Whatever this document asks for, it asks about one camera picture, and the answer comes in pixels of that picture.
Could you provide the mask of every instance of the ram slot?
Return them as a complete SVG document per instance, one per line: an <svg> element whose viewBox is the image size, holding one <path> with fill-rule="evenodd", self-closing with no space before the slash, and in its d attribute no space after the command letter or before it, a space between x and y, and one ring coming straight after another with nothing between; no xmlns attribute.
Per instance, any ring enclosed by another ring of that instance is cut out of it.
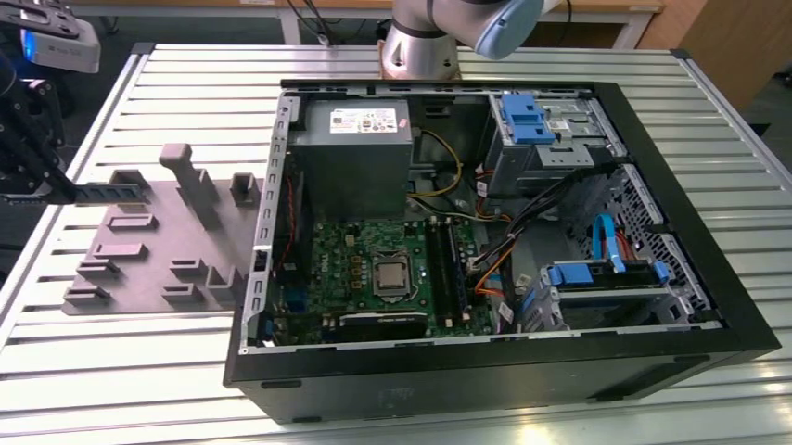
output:
<svg viewBox="0 0 792 445"><path fill-rule="evenodd" d="M451 224L430 220L424 224L427 260L436 324L451 327L462 320L467 301L463 273Z"/></svg>

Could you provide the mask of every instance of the aluminum extrusion table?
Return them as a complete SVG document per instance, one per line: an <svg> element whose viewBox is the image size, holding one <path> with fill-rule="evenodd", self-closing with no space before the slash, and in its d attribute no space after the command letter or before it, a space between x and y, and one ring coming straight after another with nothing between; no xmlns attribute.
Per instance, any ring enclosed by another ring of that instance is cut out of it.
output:
<svg viewBox="0 0 792 445"><path fill-rule="evenodd" d="M49 207L0 294L2 443L792 439L792 181L699 69L665 51L531 49L492 62L463 50L460 61L466 79L621 84L784 348L631 402L279 426L220 384L229 312L60 312L104 209ZM279 80L376 75L374 47L157 45L129 57L69 175L164 178L160 144L187 142L212 179L261 177Z"/></svg>

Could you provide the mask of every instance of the blue plastic clip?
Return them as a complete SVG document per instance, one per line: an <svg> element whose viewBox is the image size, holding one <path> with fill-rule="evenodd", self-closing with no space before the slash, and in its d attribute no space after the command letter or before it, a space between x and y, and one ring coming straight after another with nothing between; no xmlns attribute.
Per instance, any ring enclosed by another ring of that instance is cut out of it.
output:
<svg viewBox="0 0 792 445"><path fill-rule="evenodd" d="M594 283L587 264L556 264L566 285L590 285Z"/></svg>
<svg viewBox="0 0 792 445"><path fill-rule="evenodd" d="M594 260L601 260L602 245L599 240L599 232L605 231L605 250L607 252L607 260L614 265L615 273L623 273L625 267L618 255L618 245L615 244L615 225L614 219L607 213L601 213L594 219L594 227L591 229L591 257Z"/></svg>
<svg viewBox="0 0 792 445"><path fill-rule="evenodd" d="M519 313L526 311L530 304L532 303L532 299L535 299L535 289L531 289L528 295L524 296L524 299L522 300L522 306L519 306Z"/></svg>
<svg viewBox="0 0 792 445"><path fill-rule="evenodd" d="M555 267L547 267L547 277L551 286L556 286L564 281L560 277L560 271Z"/></svg>
<svg viewBox="0 0 792 445"><path fill-rule="evenodd" d="M503 95L503 119L511 127L515 144L551 144L555 134L544 125L544 111L535 105L532 95Z"/></svg>
<svg viewBox="0 0 792 445"><path fill-rule="evenodd" d="M665 283L667 283L667 280L670 279L667 266L665 266L665 263L662 261L655 261L654 264L651 264L651 267L654 268L654 273L657 273L657 279L659 280L659 284L663 285Z"/></svg>

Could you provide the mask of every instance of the power supply label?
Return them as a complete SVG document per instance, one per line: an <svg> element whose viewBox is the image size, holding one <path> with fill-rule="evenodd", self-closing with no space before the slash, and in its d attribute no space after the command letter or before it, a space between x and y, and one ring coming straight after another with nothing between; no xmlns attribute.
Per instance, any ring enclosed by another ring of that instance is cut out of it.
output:
<svg viewBox="0 0 792 445"><path fill-rule="evenodd" d="M395 133L394 108L336 108L329 113L331 133Z"/></svg>

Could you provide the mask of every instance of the cpu socket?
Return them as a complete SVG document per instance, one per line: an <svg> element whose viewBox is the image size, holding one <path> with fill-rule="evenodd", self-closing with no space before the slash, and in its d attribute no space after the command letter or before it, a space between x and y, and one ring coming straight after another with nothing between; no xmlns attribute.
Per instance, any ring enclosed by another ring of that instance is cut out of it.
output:
<svg viewBox="0 0 792 445"><path fill-rule="evenodd" d="M403 255L374 258L374 295L395 303L410 296L410 259Z"/></svg>

